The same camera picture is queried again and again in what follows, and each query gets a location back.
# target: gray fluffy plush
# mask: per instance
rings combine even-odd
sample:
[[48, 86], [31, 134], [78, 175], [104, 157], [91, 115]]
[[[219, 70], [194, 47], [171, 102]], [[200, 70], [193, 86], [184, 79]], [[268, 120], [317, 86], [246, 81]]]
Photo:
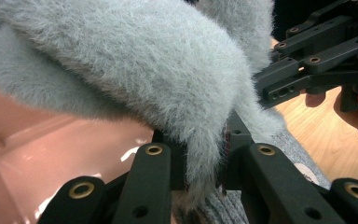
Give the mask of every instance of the gray fluffy plush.
[[187, 144], [194, 207], [235, 109], [254, 139], [284, 129], [252, 75], [269, 64], [270, 0], [0, 0], [0, 90], [88, 118], [132, 117]]

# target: black mechanical linkage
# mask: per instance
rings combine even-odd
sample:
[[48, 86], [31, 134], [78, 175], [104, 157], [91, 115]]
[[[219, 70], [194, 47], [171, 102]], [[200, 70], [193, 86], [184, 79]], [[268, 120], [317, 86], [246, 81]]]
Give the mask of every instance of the black mechanical linkage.
[[[241, 190], [251, 224], [358, 223], [358, 180], [338, 179], [330, 190], [322, 189], [278, 148], [255, 144], [235, 112], [227, 129], [230, 145], [217, 186], [223, 195]], [[170, 223], [170, 192], [186, 190], [186, 146], [172, 144], [161, 132], [154, 141], [162, 143], [140, 147], [129, 173], [107, 185], [86, 176], [66, 183], [39, 223]]]
[[319, 94], [341, 86], [341, 111], [358, 109], [358, 1], [341, 0], [287, 30], [275, 46], [279, 59], [255, 75], [260, 103], [272, 107], [306, 90]]

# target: pink surface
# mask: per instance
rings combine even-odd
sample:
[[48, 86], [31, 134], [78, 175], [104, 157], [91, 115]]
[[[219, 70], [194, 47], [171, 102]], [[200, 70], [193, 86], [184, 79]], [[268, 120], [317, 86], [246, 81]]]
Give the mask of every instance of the pink surface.
[[55, 115], [0, 95], [0, 223], [36, 223], [48, 199], [72, 178], [94, 175], [106, 183], [122, 175], [132, 152], [151, 136], [130, 120]]

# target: fuzzy gray fabric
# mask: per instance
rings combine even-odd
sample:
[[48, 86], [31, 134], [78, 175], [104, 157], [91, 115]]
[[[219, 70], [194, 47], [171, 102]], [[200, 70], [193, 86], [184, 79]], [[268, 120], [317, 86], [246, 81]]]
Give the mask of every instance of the fuzzy gray fabric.
[[0, 91], [92, 119], [131, 117], [188, 145], [181, 223], [246, 223], [238, 192], [213, 188], [220, 133], [235, 109], [256, 142], [320, 171], [257, 103], [269, 64], [270, 0], [0, 0]]

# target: wooden floor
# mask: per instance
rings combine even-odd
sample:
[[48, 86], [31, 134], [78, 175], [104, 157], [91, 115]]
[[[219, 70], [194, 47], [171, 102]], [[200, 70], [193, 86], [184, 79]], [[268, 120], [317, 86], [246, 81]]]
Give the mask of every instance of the wooden floor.
[[278, 105], [288, 128], [329, 179], [358, 179], [358, 132], [333, 110], [339, 89], [328, 92], [317, 108], [306, 108], [304, 95]]

